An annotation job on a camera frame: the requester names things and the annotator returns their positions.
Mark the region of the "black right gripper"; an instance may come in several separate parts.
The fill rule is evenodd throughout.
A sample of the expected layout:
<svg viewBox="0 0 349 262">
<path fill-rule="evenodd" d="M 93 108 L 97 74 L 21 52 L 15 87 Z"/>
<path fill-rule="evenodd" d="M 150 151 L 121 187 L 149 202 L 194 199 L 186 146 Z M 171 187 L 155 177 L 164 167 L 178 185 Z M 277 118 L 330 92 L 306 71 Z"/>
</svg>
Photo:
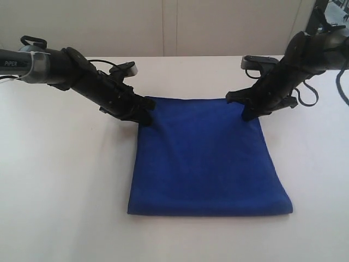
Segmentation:
<svg viewBox="0 0 349 262">
<path fill-rule="evenodd" d="M 246 104 L 242 112 L 243 121 L 249 122 L 298 104 L 291 96 L 292 91 L 303 81 L 325 72 L 308 65 L 312 40 L 314 36 L 297 33 L 280 62 L 257 80 L 251 90 L 229 91 L 226 94 L 228 103 Z"/>
</svg>

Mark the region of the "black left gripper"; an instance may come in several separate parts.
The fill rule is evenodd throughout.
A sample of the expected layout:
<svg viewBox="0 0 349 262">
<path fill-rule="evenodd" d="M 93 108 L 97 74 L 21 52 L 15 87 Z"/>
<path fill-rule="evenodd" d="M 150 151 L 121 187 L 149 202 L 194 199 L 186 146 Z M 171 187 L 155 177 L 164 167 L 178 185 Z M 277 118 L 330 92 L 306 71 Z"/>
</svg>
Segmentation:
<svg viewBox="0 0 349 262">
<path fill-rule="evenodd" d="M 71 68 L 61 84 L 61 90 L 69 89 L 81 94 L 100 106 L 100 110 L 122 121 L 132 121 L 143 126 L 152 124 L 148 111 L 155 109 L 155 101 L 134 93 L 119 74 L 106 74 L 72 47 L 61 49 L 69 58 Z"/>
</svg>

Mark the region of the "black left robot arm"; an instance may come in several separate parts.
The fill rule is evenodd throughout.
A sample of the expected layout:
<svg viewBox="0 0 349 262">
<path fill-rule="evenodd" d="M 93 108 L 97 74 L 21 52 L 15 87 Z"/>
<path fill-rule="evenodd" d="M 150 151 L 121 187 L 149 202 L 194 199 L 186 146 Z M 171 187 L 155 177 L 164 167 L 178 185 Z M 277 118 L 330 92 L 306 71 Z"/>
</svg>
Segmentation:
<svg viewBox="0 0 349 262">
<path fill-rule="evenodd" d="M 150 126 L 155 101 L 140 96 L 124 79 L 137 74 L 135 62 L 114 64 L 108 73 L 97 69 L 94 59 L 72 47 L 53 50 L 44 39 L 24 35 L 19 51 L 1 50 L 1 80 L 46 84 L 61 91 L 74 90 L 122 121 Z"/>
</svg>

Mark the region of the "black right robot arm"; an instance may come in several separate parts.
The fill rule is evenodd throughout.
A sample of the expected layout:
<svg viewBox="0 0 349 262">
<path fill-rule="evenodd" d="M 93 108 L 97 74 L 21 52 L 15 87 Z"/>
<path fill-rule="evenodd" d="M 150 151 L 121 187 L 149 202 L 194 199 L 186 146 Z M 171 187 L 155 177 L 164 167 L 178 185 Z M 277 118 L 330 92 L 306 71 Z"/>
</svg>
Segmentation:
<svg viewBox="0 0 349 262">
<path fill-rule="evenodd" d="M 300 31 L 289 42 L 282 59 L 246 55 L 240 67 L 245 72 L 260 73 L 251 87 L 226 94 L 228 103 L 244 105 L 244 121 L 298 104 L 307 106 L 292 93 L 314 76 L 328 70 L 343 73 L 348 69 L 348 28 L 329 25 L 324 32 L 313 35 Z"/>
</svg>

